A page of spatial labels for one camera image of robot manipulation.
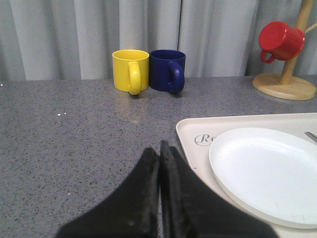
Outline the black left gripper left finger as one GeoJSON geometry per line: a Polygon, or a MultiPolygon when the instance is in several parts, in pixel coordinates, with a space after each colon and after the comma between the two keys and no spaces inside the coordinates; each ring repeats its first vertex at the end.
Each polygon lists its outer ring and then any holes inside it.
{"type": "Polygon", "coordinates": [[[158,237],[159,156],[146,148],[122,184],[102,203],[63,225],[58,238],[158,237]]]}

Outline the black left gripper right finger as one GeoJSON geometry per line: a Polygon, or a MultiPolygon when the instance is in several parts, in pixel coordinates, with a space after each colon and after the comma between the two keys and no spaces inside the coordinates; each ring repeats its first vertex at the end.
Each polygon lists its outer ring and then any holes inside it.
{"type": "Polygon", "coordinates": [[[160,188],[166,238],[276,238],[273,228],[212,191],[175,147],[160,144],[160,188]]]}

